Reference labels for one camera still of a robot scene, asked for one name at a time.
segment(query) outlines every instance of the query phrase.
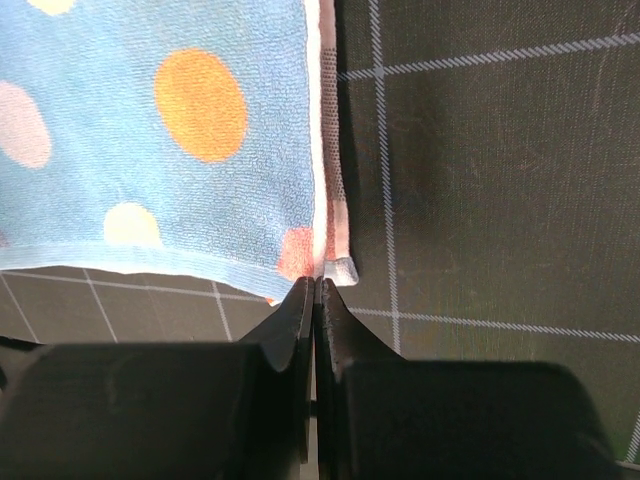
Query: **orange polka dot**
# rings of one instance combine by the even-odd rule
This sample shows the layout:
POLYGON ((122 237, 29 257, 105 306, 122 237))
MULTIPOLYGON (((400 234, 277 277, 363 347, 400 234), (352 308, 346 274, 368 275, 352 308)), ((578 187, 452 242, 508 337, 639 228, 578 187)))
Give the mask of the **orange polka dot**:
POLYGON ((313 230, 292 228, 284 235, 278 272, 291 281, 313 276, 313 230))
POLYGON ((203 162, 238 151, 247 130, 247 107, 238 82, 210 53, 173 52, 155 77, 156 106, 171 137, 203 162))

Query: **cloth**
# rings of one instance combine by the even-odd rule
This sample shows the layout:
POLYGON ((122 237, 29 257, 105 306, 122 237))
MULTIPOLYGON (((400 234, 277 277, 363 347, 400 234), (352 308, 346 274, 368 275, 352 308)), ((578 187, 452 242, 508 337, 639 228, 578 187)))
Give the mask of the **cloth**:
POLYGON ((320 0, 322 145, 327 182, 327 263, 325 275, 338 285, 358 282, 349 255, 349 212, 340 165, 336 16, 333 0, 320 0))
POLYGON ((337 151, 327 204, 318 0, 1 9, 0 269, 187 274, 278 300, 327 253, 355 281, 337 151))

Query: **fabric edge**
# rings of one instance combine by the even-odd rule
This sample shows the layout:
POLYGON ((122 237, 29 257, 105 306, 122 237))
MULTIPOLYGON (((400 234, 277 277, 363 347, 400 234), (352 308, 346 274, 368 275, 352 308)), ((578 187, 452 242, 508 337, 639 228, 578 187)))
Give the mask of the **fabric edge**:
POLYGON ((320 2, 304 0, 307 19, 307 75, 309 82, 309 134, 314 179, 313 209, 313 274, 320 277, 325 268, 327 241, 327 185, 322 148, 322 85, 320 61, 320 2))
POLYGON ((360 281, 356 266, 351 257, 337 258, 325 264, 325 277, 330 278, 339 287, 352 287, 360 281))

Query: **pink polka dot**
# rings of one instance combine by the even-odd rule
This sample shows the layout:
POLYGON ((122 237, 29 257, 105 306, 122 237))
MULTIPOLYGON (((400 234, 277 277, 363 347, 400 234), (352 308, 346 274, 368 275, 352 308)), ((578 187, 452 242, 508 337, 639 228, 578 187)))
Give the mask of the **pink polka dot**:
POLYGON ((284 235, 278 272, 291 281, 313 276, 313 230, 292 228, 284 235))
POLYGON ((0 149, 27 168, 51 157, 51 138, 36 102, 17 85, 0 81, 0 149))

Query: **stitching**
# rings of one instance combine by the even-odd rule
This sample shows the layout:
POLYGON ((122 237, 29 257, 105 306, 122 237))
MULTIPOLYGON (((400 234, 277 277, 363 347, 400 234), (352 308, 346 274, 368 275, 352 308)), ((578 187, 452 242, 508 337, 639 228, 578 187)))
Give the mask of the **stitching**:
POLYGON ((89 274, 87 273, 87 270, 85 268, 83 268, 82 271, 84 272, 84 276, 87 278, 87 284, 89 285, 89 288, 91 289, 91 293, 93 294, 93 298, 95 299, 96 303, 98 304, 98 308, 100 309, 100 313, 102 313, 102 318, 104 318, 104 323, 106 323, 107 327, 109 328, 109 333, 111 333, 111 338, 113 338, 113 341, 115 343, 118 343, 118 337, 116 336, 116 332, 113 330, 113 325, 111 325, 111 322, 109 321, 109 317, 107 317, 107 312, 104 311, 104 307, 102 306, 102 302, 100 301, 100 297, 98 297, 98 292, 96 292, 96 288, 93 285, 93 280, 91 280, 91 278, 89 277, 89 274))
POLYGON ((224 307, 222 306, 222 299, 220 298, 218 285, 216 285, 216 282, 211 282, 211 286, 213 287, 213 296, 216 298, 216 303, 218 304, 218 310, 220 311, 220 318, 222 319, 222 326, 224 327, 224 333, 227 335, 227 340, 232 342, 233 337, 231 335, 231 329, 229 328, 229 322, 227 321, 227 314, 225 313, 224 307))
MULTIPOLYGON (((378 0, 369 0, 371 24, 371 49, 376 72, 383 72, 380 9, 378 0)), ((387 105, 384 97, 384 73, 376 75, 376 110, 378 114, 378 142, 380 143, 380 170, 382 174, 382 198, 384 203, 384 226, 387 243, 387 267, 389 273, 389 296, 391 297, 393 349, 401 353, 400 322, 398 319, 398 286, 396 282, 396 253, 393 238, 393 198, 391 195, 391 168, 389 165, 389 136, 387 131, 387 105)))
POLYGON ((338 73, 338 80, 343 82, 351 80, 365 80, 367 78, 378 78, 379 76, 385 75, 428 72, 443 68, 471 67, 475 65, 483 65, 485 63, 502 63, 512 60, 524 60, 527 58, 563 55, 566 53, 591 52, 595 50, 637 45, 638 43, 640 43, 640 33, 623 33, 620 35, 578 40, 575 42, 555 43, 539 47, 497 50, 494 52, 479 53, 475 55, 462 55, 459 57, 405 63, 401 65, 383 67, 382 69, 378 68, 381 65, 377 65, 374 58, 374 68, 340 72, 338 73))
MULTIPOLYGON (((349 311, 361 315, 391 317, 392 312, 384 310, 372 310, 368 308, 350 308, 349 311)), ((469 318, 446 317, 444 315, 429 315, 420 313, 398 312, 399 318, 407 320, 420 320, 449 325, 464 325, 467 327, 493 328, 498 330, 513 330, 529 333, 544 333, 548 335, 563 335, 568 337, 590 338, 595 340, 610 340, 615 342, 627 342, 640 344, 640 335, 628 333, 597 332, 594 330, 582 330, 579 328, 550 327, 546 325, 527 325, 522 323, 496 322, 493 320, 472 320, 469 318)))
MULTIPOLYGON (((87 283, 86 280, 83 280, 80 278, 58 277, 55 275, 42 275, 39 273, 26 273, 26 272, 14 272, 14 271, 6 271, 3 273, 5 275, 14 276, 14 277, 37 278, 40 280, 53 280, 53 281, 62 281, 62 282, 71 282, 71 283, 87 283)), ((215 294, 213 292, 200 292, 198 290, 189 290, 185 288, 156 287, 153 285, 131 285, 128 283, 103 282, 100 280, 92 280, 92 283, 94 285, 100 285, 102 287, 128 288, 130 290, 151 290, 154 292, 165 292, 165 293, 186 293, 186 294, 195 295, 199 297, 215 297, 215 294)), ((264 298, 252 297, 249 295, 235 295, 231 293, 219 293, 219 295, 220 295, 220 298, 224 298, 225 300, 243 300, 243 301, 259 302, 259 303, 264 302, 264 298)))
POLYGON ((4 287, 7 289, 7 292, 9 292, 9 296, 11 297, 11 301, 13 302, 13 305, 16 307, 16 309, 18 310, 18 313, 22 317, 22 321, 27 326, 27 329, 29 330, 29 333, 33 337, 33 341, 36 342, 36 343, 40 343, 40 340, 38 340, 38 337, 36 336, 36 332, 33 330, 33 327, 29 323, 29 320, 27 320, 27 316, 24 314, 24 311, 22 310, 22 307, 18 303, 18 299, 13 294, 13 290, 11 290, 11 287, 9 286, 9 283, 7 283, 7 279, 4 278, 4 275, 3 275, 2 272, 0 272, 0 280, 2 280, 2 283, 4 284, 4 287))
POLYGON ((635 463, 638 450, 640 450, 640 413, 638 413, 638 418, 636 419, 636 425, 631 435, 631 442, 629 442, 629 450, 627 450, 625 461, 635 463))

